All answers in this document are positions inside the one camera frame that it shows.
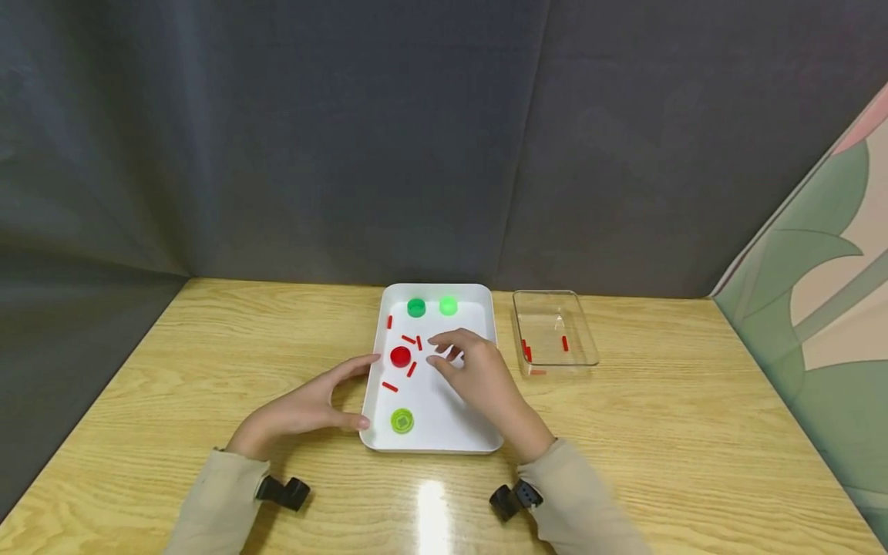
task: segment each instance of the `black wrist sensor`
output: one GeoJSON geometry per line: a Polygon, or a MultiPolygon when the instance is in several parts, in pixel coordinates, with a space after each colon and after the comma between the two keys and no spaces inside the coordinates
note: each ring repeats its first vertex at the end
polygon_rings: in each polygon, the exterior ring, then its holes
{"type": "Polygon", "coordinates": [[[311,491],[312,489],[308,487],[308,484],[299,478],[290,478],[287,485],[284,486],[271,476],[266,476],[262,483],[259,484],[256,498],[259,501],[271,501],[272,503],[279,504],[281,507],[298,511],[311,491]]]}
{"type": "Polygon", "coordinates": [[[490,496],[490,506],[502,522],[518,514],[521,509],[529,509],[543,504],[541,496],[524,480],[518,480],[515,487],[509,489],[503,484],[490,496]]]}

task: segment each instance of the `green bottle cap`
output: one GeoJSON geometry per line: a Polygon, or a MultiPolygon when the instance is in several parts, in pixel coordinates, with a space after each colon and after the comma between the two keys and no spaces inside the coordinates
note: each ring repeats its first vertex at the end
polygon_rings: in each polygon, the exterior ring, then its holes
{"type": "Polygon", "coordinates": [[[425,314],[425,301],[421,298],[411,298],[407,302],[407,314],[414,318],[419,318],[425,314]]]}
{"type": "Polygon", "coordinates": [[[407,433],[413,430],[413,413],[406,408],[392,412],[392,429],[395,433],[407,433]]]}
{"type": "Polygon", "coordinates": [[[438,307],[445,316],[453,316],[456,314],[456,299],[453,297],[443,297],[438,303],[438,307]]]}

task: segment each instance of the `wood grain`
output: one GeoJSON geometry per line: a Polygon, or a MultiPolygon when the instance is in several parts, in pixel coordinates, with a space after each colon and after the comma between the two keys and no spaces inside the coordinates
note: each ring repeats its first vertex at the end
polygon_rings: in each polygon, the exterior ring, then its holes
{"type": "MultiPolygon", "coordinates": [[[[382,290],[192,280],[10,516],[0,551],[157,553],[213,446],[252,409],[373,345],[382,290]]],[[[517,368],[511,296],[497,333],[517,368]]],[[[599,469],[660,553],[881,553],[858,512],[709,300],[584,297],[601,363],[521,391],[599,469]]],[[[360,410],[364,385],[334,402],[360,410]]],[[[391,455],[324,431],[283,442],[274,472],[313,488],[266,506],[247,553],[536,553],[527,516],[488,496],[492,456],[391,455]]]]}

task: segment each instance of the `sleeve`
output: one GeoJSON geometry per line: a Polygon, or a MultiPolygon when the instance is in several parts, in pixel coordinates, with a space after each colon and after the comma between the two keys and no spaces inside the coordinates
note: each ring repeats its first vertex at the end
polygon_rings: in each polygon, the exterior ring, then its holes
{"type": "Polygon", "coordinates": [[[164,553],[240,553],[261,502],[269,463],[213,451],[179,510],[164,553]]]}
{"type": "Polygon", "coordinates": [[[530,511],[540,539],[558,555],[651,552],[585,457],[565,440],[556,440],[538,460],[519,466],[518,475],[543,497],[530,511]]]}

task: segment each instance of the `finger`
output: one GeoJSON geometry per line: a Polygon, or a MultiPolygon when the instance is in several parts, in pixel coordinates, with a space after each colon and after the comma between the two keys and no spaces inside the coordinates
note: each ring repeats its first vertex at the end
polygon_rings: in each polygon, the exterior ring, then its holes
{"type": "Polygon", "coordinates": [[[460,350],[465,351],[469,345],[479,341],[484,341],[484,337],[481,337],[477,333],[469,331],[466,328],[445,331],[444,333],[439,333],[437,336],[430,337],[428,340],[432,345],[437,345],[439,347],[438,349],[435,349],[438,353],[443,353],[443,351],[439,350],[443,345],[456,345],[460,350]]]}
{"type": "Polygon", "coordinates": [[[348,430],[367,430],[370,427],[370,421],[366,416],[356,415],[351,412],[333,410],[330,413],[329,420],[330,426],[348,430]]]}
{"type": "Polygon", "coordinates": [[[454,377],[456,377],[456,373],[459,372],[458,369],[454,368],[452,364],[445,361],[440,356],[432,355],[430,357],[427,357],[425,360],[426,362],[434,366],[435,369],[438,370],[441,375],[444,376],[444,379],[446,379],[449,383],[453,380],[454,377]]]}
{"type": "Polygon", "coordinates": [[[370,371],[370,364],[379,360],[378,354],[364,354],[356,356],[344,362],[340,362],[333,369],[327,372],[327,376],[333,379],[337,384],[350,377],[367,374],[370,371]]]}
{"type": "Polygon", "coordinates": [[[458,357],[460,354],[463,354],[463,350],[454,345],[453,348],[450,349],[450,353],[448,353],[447,355],[447,362],[455,361],[456,357],[458,357]]]}

